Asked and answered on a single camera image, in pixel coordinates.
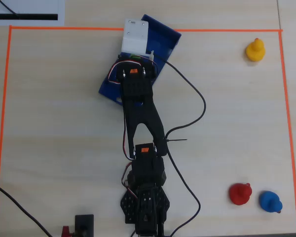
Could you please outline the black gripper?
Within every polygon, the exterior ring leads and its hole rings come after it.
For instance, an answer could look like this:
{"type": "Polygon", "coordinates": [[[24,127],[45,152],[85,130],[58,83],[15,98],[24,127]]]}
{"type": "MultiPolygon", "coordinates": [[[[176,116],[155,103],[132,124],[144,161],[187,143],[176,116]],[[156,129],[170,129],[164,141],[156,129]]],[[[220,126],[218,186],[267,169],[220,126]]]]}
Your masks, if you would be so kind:
{"type": "Polygon", "coordinates": [[[144,57],[120,57],[114,65],[114,81],[124,79],[156,78],[156,63],[144,57]]]}

